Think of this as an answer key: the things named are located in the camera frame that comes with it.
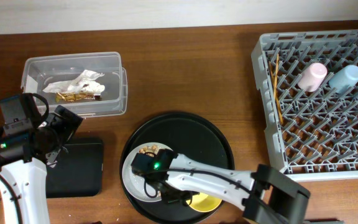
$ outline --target wooden skewer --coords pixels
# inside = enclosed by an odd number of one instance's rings
[[[277,53],[277,59],[276,59],[276,74],[274,76],[274,91],[273,91],[273,95],[274,95],[274,98],[276,98],[277,96],[277,77],[278,77],[278,58],[280,58],[280,54]]]
[[[283,115],[281,114],[281,108],[280,108],[280,102],[278,100],[278,96],[276,94],[276,89],[277,89],[277,76],[275,76],[275,78],[273,77],[273,68],[272,68],[272,63],[268,63],[268,66],[269,66],[269,70],[270,70],[270,76],[272,77],[272,83],[274,83],[274,80],[275,80],[275,85],[273,86],[274,87],[274,99],[275,99],[275,102],[276,102],[276,106],[277,106],[277,112],[278,112],[278,118],[280,119],[280,124],[283,124],[284,123],[284,119],[283,119]]]

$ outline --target plastic cup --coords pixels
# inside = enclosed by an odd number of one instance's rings
[[[302,78],[299,80],[298,86],[304,91],[316,91],[326,75],[327,68],[325,65],[318,62],[312,63],[305,71],[303,71]]]
[[[358,82],[358,67],[348,65],[337,72],[329,81],[331,88],[336,88],[336,93],[344,93],[350,86]]]

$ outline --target tissue paper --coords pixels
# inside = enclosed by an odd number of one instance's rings
[[[76,79],[50,83],[43,91],[46,93],[92,93],[100,95],[105,87],[95,80],[102,76],[104,76],[103,73],[84,70]]]

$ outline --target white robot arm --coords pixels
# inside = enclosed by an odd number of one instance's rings
[[[34,97],[45,103],[44,115],[38,112]],[[0,192],[5,223],[49,223],[46,155],[58,152],[70,140],[82,118],[62,106],[49,113],[47,100],[33,93],[6,98],[0,105],[5,119],[0,128]]]
[[[257,172],[227,170],[160,149],[154,157],[138,153],[131,166],[135,175],[161,192],[163,202],[188,200],[202,192],[235,205],[244,218],[257,223],[303,223],[310,197],[300,184],[265,165]],[[266,204],[261,198],[270,187]]]
[[[43,162],[36,158],[26,163],[23,160],[16,161],[2,166],[0,176],[6,224],[20,223],[20,220],[22,223],[49,223],[45,193],[47,168]],[[6,181],[11,189],[6,187],[3,181]]]

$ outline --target green led light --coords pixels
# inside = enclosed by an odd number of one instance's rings
[[[160,163],[156,162],[156,163],[154,164],[154,169],[158,169],[159,167],[160,167]]]

